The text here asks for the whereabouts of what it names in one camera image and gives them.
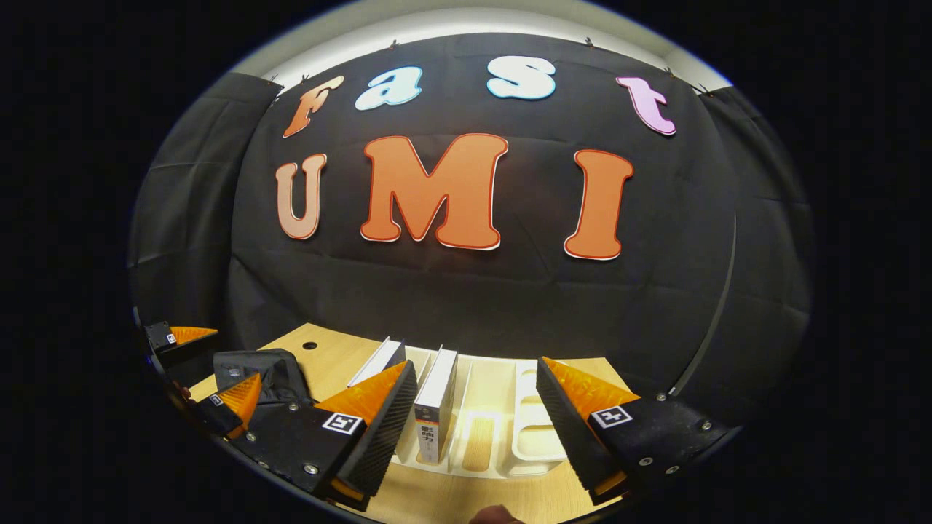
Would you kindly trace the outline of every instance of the letter m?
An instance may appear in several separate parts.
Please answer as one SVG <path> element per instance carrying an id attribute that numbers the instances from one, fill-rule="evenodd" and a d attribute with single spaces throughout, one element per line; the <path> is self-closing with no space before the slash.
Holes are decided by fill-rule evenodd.
<path id="1" fill-rule="evenodd" d="M 495 168 L 508 151 L 508 142 L 494 134 L 457 137 L 428 174 L 411 141 L 388 136 L 370 142 L 365 155 L 372 160 L 369 220 L 360 228 L 369 241 L 401 238 L 392 220 L 392 203 L 415 241 L 422 241 L 446 201 L 446 218 L 437 240 L 447 247 L 495 249 L 501 235 L 492 227 Z"/>

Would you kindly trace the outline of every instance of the black backdrop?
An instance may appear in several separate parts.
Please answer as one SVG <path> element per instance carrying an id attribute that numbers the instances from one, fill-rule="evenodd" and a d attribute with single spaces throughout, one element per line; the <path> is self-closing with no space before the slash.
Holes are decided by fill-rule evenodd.
<path id="1" fill-rule="evenodd" d="M 502 55 L 550 61 L 555 92 L 538 101 L 493 96 L 486 65 Z M 410 65 L 424 72 L 414 100 L 354 109 L 373 77 Z M 307 127 L 281 138 L 300 97 L 336 76 L 343 84 Z M 676 134 L 641 122 L 616 76 L 643 78 L 661 92 Z M 603 49 L 463 34 L 382 49 L 312 76 L 282 93 L 256 124 L 274 90 L 225 78 L 159 150 L 130 240 L 145 324 L 229 325 L 235 349 L 313 322 L 483 356 L 606 356 L 636 392 L 654 394 L 677 383 L 725 294 L 720 328 L 679 389 L 731 425 L 756 414 L 797 349 L 811 307 L 811 213 L 782 144 L 734 88 L 697 96 L 684 81 Z M 421 242 L 406 230 L 395 242 L 362 238 L 372 176 L 365 144 L 409 137 L 432 170 L 470 132 L 509 142 L 494 186 L 500 247 L 444 247 L 434 239 L 439 218 Z M 589 148 L 635 169 L 618 222 L 624 248 L 610 261 L 563 251 L 583 200 L 573 155 Z M 279 225 L 274 172 L 319 153 L 327 155 L 319 227 L 295 240 Z M 297 216 L 304 185 L 297 175 Z M 394 214 L 402 224 L 397 205 Z"/>
<path id="2" fill-rule="evenodd" d="M 914 392 L 919 340 L 921 171 L 911 153 L 921 134 L 911 101 L 921 98 L 894 57 L 918 49 L 918 6 L 626 7 L 716 65 L 774 124 L 801 166 L 819 252 L 813 322 L 781 404 L 699 478 L 615 521 L 911 520 L 919 397 L 904 393 Z M 196 94 L 323 7 L 23 7 L 27 17 L 10 29 L 10 107 L 22 123 L 11 144 L 28 159 L 25 202 L 38 205 L 14 201 L 7 211 L 34 253 L 22 265 L 38 278 L 23 282 L 23 295 L 43 300 L 18 301 L 7 316 L 23 326 L 11 329 L 12 347 L 34 348 L 11 353 L 14 369 L 23 357 L 28 367 L 10 382 L 9 511 L 117 522 L 317 518 L 203 442 L 165 400 L 136 351 L 123 242 L 143 174 Z M 70 169 L 49 170 L 46 159 Z M 74 205 L 42 205 L 51 196 Z"/>

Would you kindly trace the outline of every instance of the white book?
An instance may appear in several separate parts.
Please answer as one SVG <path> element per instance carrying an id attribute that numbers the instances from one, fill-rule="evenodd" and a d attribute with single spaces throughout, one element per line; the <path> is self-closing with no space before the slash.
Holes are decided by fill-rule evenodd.
<path id="1" fill-rule="evenodd" d="M 442 446 L 451 430 L 453 392 L 456 389 L 458 354 L 443 346 L 414 400 L 420 456 L 424 462 L 438 463 Z"/>
<path id="2" fill-rule="evenodd" d="M 391 337 L 385 338 L 376 351 L 369 356 L 363 367 L 359 368 L 356 376 L 347 384 L 348 388 L 355 386 L 363 380 L 370 379 L 382 371 L 398 365 L 407 360 L 404 350 L 404 340 L 392 340 Z"/>

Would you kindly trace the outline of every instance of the black cloth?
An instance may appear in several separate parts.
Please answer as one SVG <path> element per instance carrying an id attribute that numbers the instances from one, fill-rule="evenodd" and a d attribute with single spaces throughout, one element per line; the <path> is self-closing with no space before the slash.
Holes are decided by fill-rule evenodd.
<path id="1" fill-rule="evenodd" d="M 295 356 L 286 350 L 218 352 L 213 356 L 217 391 L 235 386 L 255 373 L 259 373 L 262 379 L 259 406 L 290 402 L 305 406 L 311 404 L 304 374 Z"/>
<path id="2" fill-rule="evenodd" d="M 538 101 L 492 95 L 486 67 L 504 55 L 550 61 L 555 92 Z M 410 65 L 423 70 L 418 97 L 354 108 L 372 78 Z M 282 139 L 301 95 L 335 76 L 345 77 L 343 84 L 308 126 Z M 675 122 L 676 134 L 644 125 L 616 76 L 641 77 L 661 92 L 662 113 Z M 646 63 L 523 34 L 462 34 L 377 51 L 305 80 L 271 105 L 277 88 L 265 81 L 231 75 L 221 83 L 254 93 L 248 115 L 213 127 L 231 127 L 244 141 L 231 148 L 207 140 L 216 131 L 205 134 L 204 118 L 191 114 L 164 154 L 182 148 L 175 135 L 203 139 L 204 157 L 234 157 L 239 146 L 245 152 L 237 170 L 197 178 L 214 191 L 225 188 L 213 193 L 216 199 L 180 186 L 191 184 L 190 173 L 168 185 L 161 170 L 147 177 L 130 262 L 144 322 L 154 315 L 221 324 L 236 350 L 258 348 L 311 322 L 474 355 L 605 356 L 640 394 L 667 391 L 705 342 L 680 398 L 731 425 L 760 409 L 807 326 L 809 207 L 779 140 L 734 88 L 697 96 Z M 398 241 L 362 238 L 372 173 L 363 153 L 368 142 L 406 136 L 431 171 L 453 139 L 469 132 L 509 143 L 495 176 L 498 249 L 437 242 L 446 204 L 424 241 L 411 239 L 397 206 Z M 585 148 L 624 157 L 635 169 L 618 221 L 623 250 L 611 261 L 581 260 L 563 250 L 583 196 L 573 155 Z M 319 227 L 309 239 L 295 240 L 278 222 L 274 173 L 319 153 L 327 155 Z M 299 172 L 297 216 L 304 212 L 304 184 Z M 180 200 L 162 205 L 163 193 Z M 201 220 L 192 222 L 192 213 Z"/>

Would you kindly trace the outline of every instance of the wooden table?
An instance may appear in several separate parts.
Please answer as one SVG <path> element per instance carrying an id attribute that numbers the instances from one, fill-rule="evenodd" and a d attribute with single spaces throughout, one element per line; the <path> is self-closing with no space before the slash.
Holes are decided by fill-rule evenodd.
<path id="1" fill-rule="evenodd" d="M 315 342 L 317 347 L 305 350 L 302 346 L 306 342 Z M 324 400 L 347 387 L 379 343 L 304 324 L 260 351 L 283 348 L 293 353 L 314 398 Z M 604 358 L 546 356 L 560 358 L 581 371 L 628 389 Z M 192 398 L 199 401 L 216 392 L 216 382 L 210 376 L 190 391 Z M 593 505 L 569 462 L 562 462 L 542 476 L 510 479 L 443 475 L 390 463 L 378 495 L 370 500 L 364 513 L 340 507 L 389 524 L 444 524 L 465 523 L 483 507 L 504 504 L 512 515 L 528 524 L 546 524 L 580 517 L 618 500 Z"/>

